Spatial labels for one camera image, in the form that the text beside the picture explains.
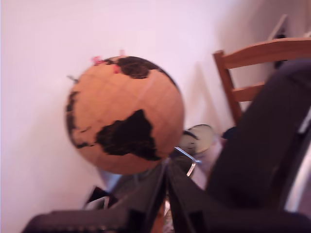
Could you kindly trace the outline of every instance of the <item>black continent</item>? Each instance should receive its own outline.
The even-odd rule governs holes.
[[[107,65],[118,65],[121,68],[123,74],[130,76],[132,79],[146,79],[149,74],[149,70],[157,69],[159,72],[165,74],[171,82],[177,87],[173,79],[157,65],[149,62],[140,57],[122,57],[118,61],[114,62],[111,59],[105,59],[103,62],[107,62]]]
[[[96,143],[111,155],[132,153],[146,160],[160,160],[156,156],[151,130],[152,125],[140,109],[126,120],[116,120],[113,124],[104,126],[96,135]]]

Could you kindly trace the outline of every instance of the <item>cork globe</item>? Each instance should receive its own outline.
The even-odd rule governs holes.
[[[66,106],[69,138],[95,166],[118,174],[155,167],[177,146],[184,107],[172,78],[138,57],[113,57],[91,66]]]

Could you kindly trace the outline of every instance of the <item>chair backrest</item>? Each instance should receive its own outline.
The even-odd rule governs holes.
[[[311,58],[311,38],[275,39],[256,43],[227,55],[223,50],[214,53],[218,72],[236,124],[242,115],[239,102],[253,100],[262,89],[264,82],[244,88],[234,88],[229,69],[298,58]]]

